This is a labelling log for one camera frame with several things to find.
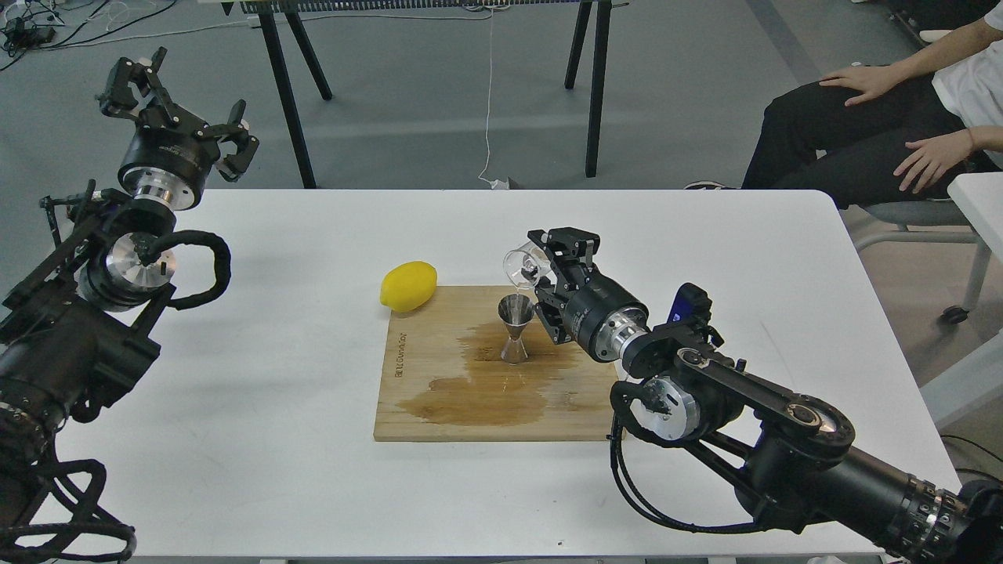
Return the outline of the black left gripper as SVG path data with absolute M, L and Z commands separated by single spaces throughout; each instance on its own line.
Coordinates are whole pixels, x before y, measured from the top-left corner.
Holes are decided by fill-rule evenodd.
M 183 119 L 158 77 L 168 49 L 158 47 L 150 60 L 119 58 L 96 100 L 104 117 L 128 119 L 135 125 L 118 169 L 118 182 L 133 196 L 160 197 L 173 211 L 196 207 L 205 180 L 216 162 L 219 174 L 235 183 L 250 167 L 260 142 L 244 120 L 246 100 L 230 108 L 226 124 L 205 128 L 205 139 L 181 132 Z M 212 142 L 232 143 L 235 151 L 219 160 Z

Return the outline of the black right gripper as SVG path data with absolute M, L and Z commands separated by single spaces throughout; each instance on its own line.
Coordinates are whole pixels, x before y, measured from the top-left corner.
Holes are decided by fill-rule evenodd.
M 541 258 L 527 259 L 527 275 L 544 275 L 552 268 L 555 284 L 534 289 L 536 314 L 552 343 L 576 342 L 597 362 L 613 362 L 629 342 L 648 334 L 648 310 L 615 280 L 603 275 L 592 257 L 599 235 L 574 227 L 530 230 L 531 250 Z

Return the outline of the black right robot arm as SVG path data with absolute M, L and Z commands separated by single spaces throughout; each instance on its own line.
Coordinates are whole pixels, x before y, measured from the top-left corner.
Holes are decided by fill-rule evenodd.
M 570 227 L 527 236 L 504 268 L 513 285 L 536 294 L 552 342 L 577 343 L 625 371 L 610 389 L 611 470 L 642 517 L 703 534 L 798 534 L 839 522 L 910 563 L 1001 561 L 1000 484 L 982 479 L 951 493 L 864 453 L 837 407 L 719 353 L 712 301 L 698 286 L 682 285 L 665 324 L 649 327 L 647 307 L 592 260 L 599 236 Z M 698 526 L 656 509 L 629 475 L 624 433 L 701 461 L 733 486 L 750 522 Z

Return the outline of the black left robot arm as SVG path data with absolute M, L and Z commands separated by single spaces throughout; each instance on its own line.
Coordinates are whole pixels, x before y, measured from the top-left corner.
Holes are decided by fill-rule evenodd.
M 54 250 L 2 303 L 3 562 L 78 561 L 68 547 L 83 535 L 125 543 L 93 562 L 132 557 L 135 529 L 98 504 L 104 465 L 61 461 L 56 435 L 135 388 L 160 356 L 150 333 L 168 308 L 208 304 L 230 282 L 225 240 L 176 229 L 176 213 L 201 203 L 212 168 L 236 182 L 260 143 L 244 100 L 219 125 L 179 106 L 158 76 L 165 54 L 111 69 L 100 110 L 135 125 L 119 186 L 43 197 Z

